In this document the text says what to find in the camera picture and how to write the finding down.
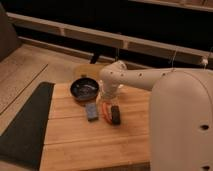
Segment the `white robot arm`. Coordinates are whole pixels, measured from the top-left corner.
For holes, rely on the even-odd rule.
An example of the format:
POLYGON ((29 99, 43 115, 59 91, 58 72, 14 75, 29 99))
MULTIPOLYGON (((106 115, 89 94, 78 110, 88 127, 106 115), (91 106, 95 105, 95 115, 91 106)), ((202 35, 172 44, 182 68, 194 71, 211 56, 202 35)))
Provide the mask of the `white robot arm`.
POLYGON ((104 98, 114 98, 121 84, 151 92, 151 171, 213 171, 213 70, 129 70, 117 61, 100 79, 104 98))

